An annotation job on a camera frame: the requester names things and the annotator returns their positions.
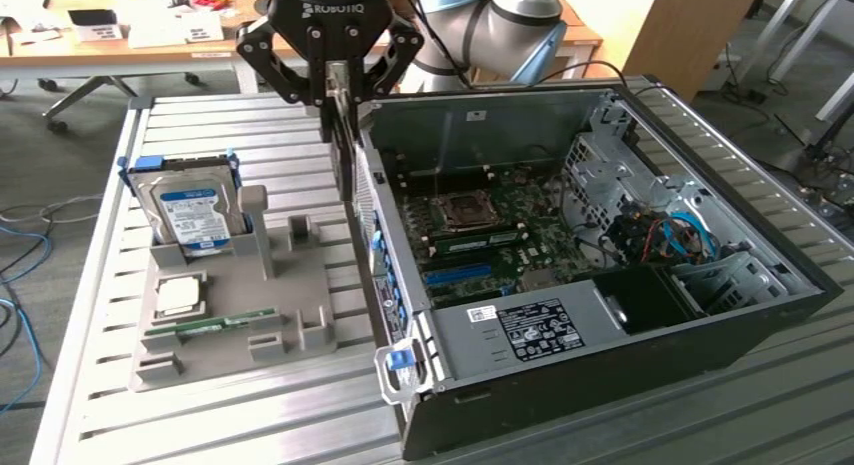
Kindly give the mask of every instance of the aluminum worktable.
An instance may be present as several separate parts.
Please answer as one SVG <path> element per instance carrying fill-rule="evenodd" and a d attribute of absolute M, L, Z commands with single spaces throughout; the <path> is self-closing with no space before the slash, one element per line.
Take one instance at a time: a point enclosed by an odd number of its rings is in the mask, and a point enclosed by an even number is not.
<path fill-rule="evenodd" d="M 630 82 L 638 89 L 649 83 Z M 854 249 L 665 91 L 642 98 L 845 294 L 730 368 L 425 463 L 832 463 L 854 456 Z M 665 173 L 681 165 L 642 137 Z M 329 146 L 318 121 L 274 95 L 167 98 L 130 110 L 117 157 L 233 148 L 267 219 L 321 224 L 339 350 L 145 393 L 127 390 L 151 230 L 111 176 L 33 463 L 400 463 Z"/>

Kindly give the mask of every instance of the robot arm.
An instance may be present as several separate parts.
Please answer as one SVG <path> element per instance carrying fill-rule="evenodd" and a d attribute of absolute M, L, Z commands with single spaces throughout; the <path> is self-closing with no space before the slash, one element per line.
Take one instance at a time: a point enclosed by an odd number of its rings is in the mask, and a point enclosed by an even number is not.
<path fill-rule="evenodd" d="M 386 30 L 390 46 L 366 70 L 365 57 Z M 274 33 L 306 59 L 306 77 L 273 52 Z M 238 53 L 282 98 L 321 108 L 325 142 L 342 112 L 331 89 L 345 90 L 354 104 L 388 95 L 422 45 L 416 26 L 394 14 L 388 0 L 271 0 L 267 15 L 238 32 Z M 351 124 L 355 110 L 347 107 L 349 116 L 342 117 Z"/>

